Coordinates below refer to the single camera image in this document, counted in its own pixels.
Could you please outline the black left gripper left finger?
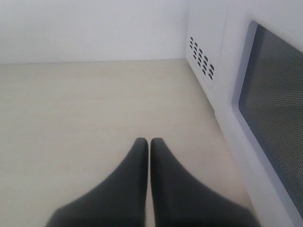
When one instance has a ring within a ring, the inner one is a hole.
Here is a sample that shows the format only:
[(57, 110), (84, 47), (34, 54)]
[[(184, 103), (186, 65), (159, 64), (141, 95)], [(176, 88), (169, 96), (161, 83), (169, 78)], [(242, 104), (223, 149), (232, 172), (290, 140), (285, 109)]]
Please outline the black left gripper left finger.
[(120, 165), (87, 194), (54, 212), (48, 227), (143, 227), (149, 148), (137, 138)]

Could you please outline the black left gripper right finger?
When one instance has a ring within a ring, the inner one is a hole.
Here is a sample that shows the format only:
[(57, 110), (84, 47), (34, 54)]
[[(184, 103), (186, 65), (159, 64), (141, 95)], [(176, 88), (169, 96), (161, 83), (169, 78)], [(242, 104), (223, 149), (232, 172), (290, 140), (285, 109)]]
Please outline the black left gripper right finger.
[(255, 227), (240, 206), (194, 178), (164, 139), (151, 140), (151, 192), (157, 227)]

